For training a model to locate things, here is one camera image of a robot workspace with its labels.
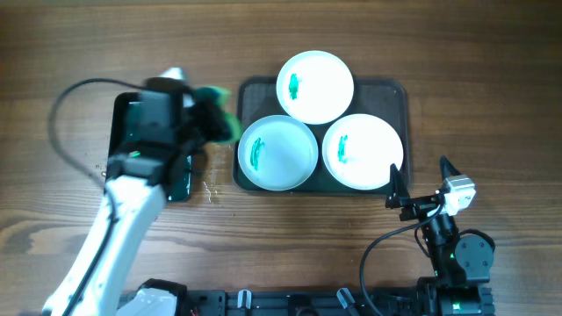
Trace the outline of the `green yellow sponge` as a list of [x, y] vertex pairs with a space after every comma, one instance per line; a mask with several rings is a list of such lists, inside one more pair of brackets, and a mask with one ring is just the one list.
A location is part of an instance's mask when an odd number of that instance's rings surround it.
[[216, 104], [226, 113], [227, 122], [232, 128], [233, 136], [229, 142], [215, 142], [232, 144], [241, 138], [243, 128], [240, 120], [232, 113], [227, 112], [224, 107], [230, 97], [230, 92], [218, 86], [205, 86], [195, 90], [195, 100], [197, 103]]

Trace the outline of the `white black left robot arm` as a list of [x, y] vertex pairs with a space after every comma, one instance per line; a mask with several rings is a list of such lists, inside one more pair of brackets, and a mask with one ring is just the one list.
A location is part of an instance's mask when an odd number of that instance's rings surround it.
[[110, 154], [98, 214], [65, 279], [42, 308], [45, 315], [114, 315], [141, 241], [184, 174], [187, 156], [208, 142], [241, 137], [224, 111], [228, 91], [198, 89], [169, 77], [139, 86], [133, 137]]

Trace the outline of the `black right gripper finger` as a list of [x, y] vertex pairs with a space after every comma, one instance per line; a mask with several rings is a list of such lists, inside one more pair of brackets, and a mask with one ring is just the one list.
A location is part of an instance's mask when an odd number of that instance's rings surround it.
[[410, 198], [407, 186], [403, 181], [402, 175], [394, 163], [390, 166], [389, 184], [391, 185], [390, 192], [387, 195], [387, 198], [389, 200], [396, 198]]
[[442, 179], [445, 180], [450, 176], [460, 176], [461, 172], [456, 169], [445, 155], [440, 157], [439, 166]]

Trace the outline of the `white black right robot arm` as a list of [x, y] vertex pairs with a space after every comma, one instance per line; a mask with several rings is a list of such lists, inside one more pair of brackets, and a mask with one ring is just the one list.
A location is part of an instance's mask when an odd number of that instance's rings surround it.
[[454, 220], [475, 198], [475, 184], [444, 156], [440, 170], [443, 183], [436, 193], [411, 197], [397, 167], [390, 167], [385, 206], [399, 208], [400, 220], [417, 222], [416, 242], [434, 270], [415, 287], [393, 294], [391, 309], [403, 315], [492, 315], [491, 291], [483, 285], [490, 281], [494, 240], [476, 229], [461, 231]]

